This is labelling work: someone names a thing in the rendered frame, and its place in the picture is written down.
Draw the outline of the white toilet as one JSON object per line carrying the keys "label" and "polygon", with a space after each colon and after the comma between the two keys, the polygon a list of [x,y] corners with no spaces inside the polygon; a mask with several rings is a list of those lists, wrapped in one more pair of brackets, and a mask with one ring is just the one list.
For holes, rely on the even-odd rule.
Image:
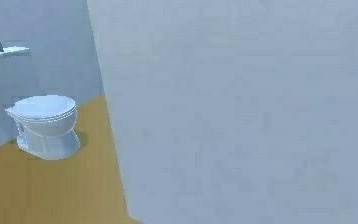
{"label": "white toilet", "polygon": [[27,47],[0,52],[0,112],[16,123],[18,147],[43,160],[61,160],[77,153],[74,99],[46,93]]}

